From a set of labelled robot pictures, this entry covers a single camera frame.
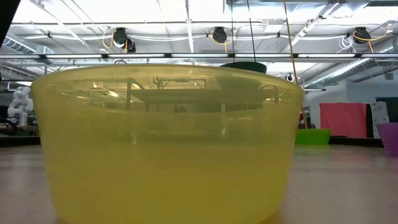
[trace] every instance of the red fabric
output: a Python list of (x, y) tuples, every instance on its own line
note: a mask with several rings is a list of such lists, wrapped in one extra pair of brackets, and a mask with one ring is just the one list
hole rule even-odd
[(366, 138), (366, 104), (320, 103), (321, 128), (331, 129), (332, 136)]

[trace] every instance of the black pole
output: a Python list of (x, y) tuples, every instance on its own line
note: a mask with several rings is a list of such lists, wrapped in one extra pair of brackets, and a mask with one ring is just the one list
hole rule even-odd
[(10, 28), (12, 19), (19, 6), (21, 0), (3, 0), (1, 1), (0, 16), (0, 43), (6, 38), (8, 28)]

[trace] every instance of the ceiling light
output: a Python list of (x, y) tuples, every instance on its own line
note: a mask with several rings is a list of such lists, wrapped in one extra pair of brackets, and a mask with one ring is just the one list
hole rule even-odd
[(354, 57), (355, 54), (299, 54), (300, 58), (351, 58)]
[(46, 55), (47, 58), (101, 58), (101, 55), (98, 54), (88, 54), (88, 55)]
[(228, 57), (228, 54), (172, 54), (173, 58)]
[(38, 55), (0, 55), (0, 59), (37, 59)]
[(32, 82), (16, 82), (16, 83), (25, 85), (25, 86), (31, 86), (31, 84), (32, 84)]
[(304, 91), (326, 91), (326, 89), (303, 89)]
[(398, 54), (362, 54), (364, 58), (398, 58)]
[(164, 57), (164, 54), (110, 54), (109, 58), (152, 58)]
[[(254, 54), (235, 54), (235, 57), (254, 57)], [(290, 54), (256, 54), (258, 58), (289, 58)]]

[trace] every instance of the table surface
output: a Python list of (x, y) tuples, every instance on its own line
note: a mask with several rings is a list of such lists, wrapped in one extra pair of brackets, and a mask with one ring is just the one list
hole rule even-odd
[[(261, 224), (393, 224), (397, 193), (398, 157), (380, 148), (297, 146), (285, 200)], [(65, 224), (52, 207), (40, 146), (0, 148), (0, 223)]]

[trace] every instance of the translucent bowl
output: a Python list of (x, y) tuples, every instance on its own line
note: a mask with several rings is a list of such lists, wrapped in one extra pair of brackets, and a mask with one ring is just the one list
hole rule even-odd
[(285, 186), (303, 91), (235, 68), (81, 68), (32, 85), (69, 224), (256, 224)]

